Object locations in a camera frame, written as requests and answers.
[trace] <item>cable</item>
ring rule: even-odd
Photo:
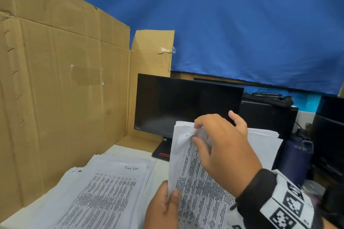
[[[296,121],[295,121],[295,123],[300,127],[300,129],[302,129],[302,127],[300,126],[300,124],[299,123],[297,123]]]

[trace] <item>blue tarp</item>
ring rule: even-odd
[[[137,29],[175,29],[172,70],[338,94],[344,0],[86,0]]]

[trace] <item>wristband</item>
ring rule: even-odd
[[[230,216],[242,219],[229,220],[227,228],[323,228],[322,217],[314,211],[310,198],[278,170],[260,170],[237,198],[236,205]]]

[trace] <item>monitor screen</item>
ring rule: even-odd
[[[213,113],[231,121],[242,95],[241,87],[138,74],[134,129],[172,138],[176,121]]]

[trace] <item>monitor stand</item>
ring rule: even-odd
[[[152,157],[157,159],[162,159],[165,161],[170,161],[172,139],[163,137],[160,145],[152,153]]]

